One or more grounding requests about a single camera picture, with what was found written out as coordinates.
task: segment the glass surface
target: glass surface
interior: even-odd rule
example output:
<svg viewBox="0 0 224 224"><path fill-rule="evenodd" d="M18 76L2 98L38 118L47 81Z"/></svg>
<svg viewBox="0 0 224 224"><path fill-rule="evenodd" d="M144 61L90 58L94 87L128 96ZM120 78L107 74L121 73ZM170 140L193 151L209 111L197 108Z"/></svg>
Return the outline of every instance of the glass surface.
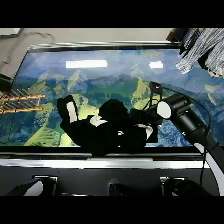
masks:
<svg viewBox="0 0 224 224"><path fill-rule="evenodd" d="M66 61L81 60L106 60L107 67L66 68ZM183 75L176 68L179 60L178 49L27 53L13 88L23 87L30 94L46 94L41 100L44 110L1 115L0 140L5 145L75 146L60 128L58 98L72 94L81 119L97 114L98 108L111 98L122 101L129 110L142 109L150 96L148 83L155 81L203 103L212 115L213 135L224 145L224 80L211 78L198 65ZM194 106L194 110L207 121L203 109ZM147 145L189 145L170 121L165 120L159 127L158 137L158 143Z"/></svg>

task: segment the black frame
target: black frame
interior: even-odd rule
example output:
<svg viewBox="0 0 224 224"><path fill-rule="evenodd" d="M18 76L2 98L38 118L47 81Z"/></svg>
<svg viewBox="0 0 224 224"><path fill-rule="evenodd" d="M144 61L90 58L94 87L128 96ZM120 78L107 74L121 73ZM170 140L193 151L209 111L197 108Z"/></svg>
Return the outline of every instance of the black frame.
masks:
<svg viewBox="0 0 224 224"><path fill-rule="evenodd" d="M92 50L140 50L140 49L180 49L179 43L170 43L169 41L146 41L146 42L139 42L139 41L124 41L124 42L83 42L83 43L58 43L58 44L39 44L39 45L31 45L26 54L23 57L23 60L18 67L18 70L16 72L16 75L13 78L12 85L14 83L14 80L18 74L18 71L27 55L27 53L39 53L39 52L60 52L60 51L92 51ZM37 147L37 146L6 146L7 150L5 150L5 147L0 148L0 154L1 153L8 153L8 154L16 154L16 153L27 153L27 154L42 154L45 153L52 153L53 154L59 154L63 155L66 153L72 153L77 155L83 155L87 156L89 155L89 152L85 150L85 153L83 153L82 147ZM146 154L165 154L169 155L170 153L173 154L198 154L198 149L196 149L194 146L189 147L145 147L142 150L142 155ZM114 150L115 155L118 154L128 154L128 152L117 152L116 149Z"/></svg>

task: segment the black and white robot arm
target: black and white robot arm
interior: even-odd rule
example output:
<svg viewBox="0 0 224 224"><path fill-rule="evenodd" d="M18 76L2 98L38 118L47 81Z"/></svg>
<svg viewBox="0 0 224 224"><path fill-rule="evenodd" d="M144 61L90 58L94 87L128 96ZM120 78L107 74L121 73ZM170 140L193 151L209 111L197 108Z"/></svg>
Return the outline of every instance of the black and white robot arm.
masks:
<svg viewBox="0 0 224 224"><path fill-rule="evenodd" d="M187 96L174 94L157 104L156 113L163 119L169 119L201 153L206 147L206 161L216 178L220 195L224 196L224 150L215 142L207 125L191 109L190 104Z"/></svg>

